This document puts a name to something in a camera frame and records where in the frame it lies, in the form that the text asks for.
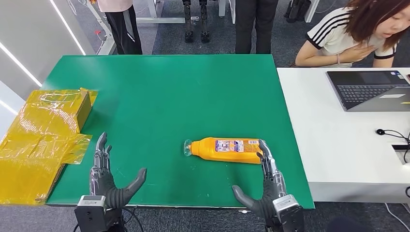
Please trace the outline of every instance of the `black striped sleeve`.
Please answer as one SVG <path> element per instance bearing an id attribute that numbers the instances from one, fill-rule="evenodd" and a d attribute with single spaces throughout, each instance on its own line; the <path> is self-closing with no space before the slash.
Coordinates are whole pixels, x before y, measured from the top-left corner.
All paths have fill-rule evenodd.
<path id="1" fill-rule="evenodd" d="M 376 51 L 374 51 L 374 59 L 389 59 L 395 56 L 396 54 L 396 49 L 397 49 L 397 44 L 395 44 L 393 47 L 384 49 L 384 47 L 378 48 Z"/>
<path id="2" fill-rule="evenodd" d="M 331 38 L 331 35 L 340 28 L 344 28 L 349 21 L 349 12 L 337 9 L 326 15 L 320 23 L 312 28 L 307 34 L 307 40 L 317 49 L 321 49 Z"/>

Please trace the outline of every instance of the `light strip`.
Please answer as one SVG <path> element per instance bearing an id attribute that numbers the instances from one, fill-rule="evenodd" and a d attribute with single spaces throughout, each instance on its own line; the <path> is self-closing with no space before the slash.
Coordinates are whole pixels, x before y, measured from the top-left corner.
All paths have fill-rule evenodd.
<path id="1" fill-rule="evenodd" d="M 73 31 L 71 30 L 70 26 L 68 26 L 67 22 L 65 21 L 65 18 L 61 14 L 60 10 L 58 9 L 57 5 L 54 3 L 53 0 L 50 0 L 51 5 L 53 5 L 54 10 L 56 10 L 57 14 L 60 16 L 61 20 L 63 21 L 63 24 L 67 28 L 68 32 L 70 33 L 71 37 L 74 39 L 75 43 L 77 44 L 78 48 L 80 49 L 81 53 L 85 56 L 86 52 L 84 49 L 81 47 L 80 42 L 78 42 L 77 38 L 75 37 Z"/>
<path id="2" fill-rule="evenodd" d="M 42 84 L 34 77 L 33 74 L 30 73 L 30 71 L 28 71 L 26 69 L 26 67 L 24 67 L 24 65 L 17 60 L 17 58 L 0 42 L 0 48 L 14 61 L 14 63 L 16 63 L 21 70 L 23 70 L 27 76 L 29 76 L 38 86 L 42 86 Z"/>
<path id="3" fill-rule="evenodd" d="M 0 100 L 0 105 L 4 106 L 6 109 L 8 109 L 10 112 L 12 112 L 14 115 L 17 115 L 17 111 L 13 110 L 9 105 L 4 103 L 2 100 Z"/>

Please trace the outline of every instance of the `green table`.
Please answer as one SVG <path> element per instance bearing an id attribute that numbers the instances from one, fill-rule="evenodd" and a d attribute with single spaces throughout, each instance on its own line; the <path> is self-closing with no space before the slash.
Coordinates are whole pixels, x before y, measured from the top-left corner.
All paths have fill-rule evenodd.
<path id="1" fill-rule="evenodd" d="M 82 130 L 93 138 L 80 165 L 67 165 L 47 204 L 77 204 L 89 193 L 95 143 L 108 133 L 118 187 L 147 167 L 130 204 L 236 207 L 239 185 L 262 195 L 260 165 L 185 157 L 186 139 L 263 138 L 287 190 L 314 208 L 271 55 L 64 56 L 42 89 L 99 91 Z"/>

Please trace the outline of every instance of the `yellow packaging tape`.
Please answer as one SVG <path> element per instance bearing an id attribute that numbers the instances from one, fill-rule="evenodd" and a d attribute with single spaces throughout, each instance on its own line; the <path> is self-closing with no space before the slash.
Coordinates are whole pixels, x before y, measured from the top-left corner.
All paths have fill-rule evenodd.
<path id="1" fill-rule="evenodd" d="M 43 204 L 64 164 L 79 164 L 96 91 L 33 91 L 0 142 L 0 203 Z"/>

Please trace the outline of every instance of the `laptop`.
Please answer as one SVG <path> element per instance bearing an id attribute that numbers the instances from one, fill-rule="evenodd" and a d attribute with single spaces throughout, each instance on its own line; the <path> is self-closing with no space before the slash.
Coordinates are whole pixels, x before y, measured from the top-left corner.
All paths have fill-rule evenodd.
<path id="1" fill-rule="evenodd" d="M 328 71 L 347 112 L 410 111 L 410 85 L 399 71 Z"/>

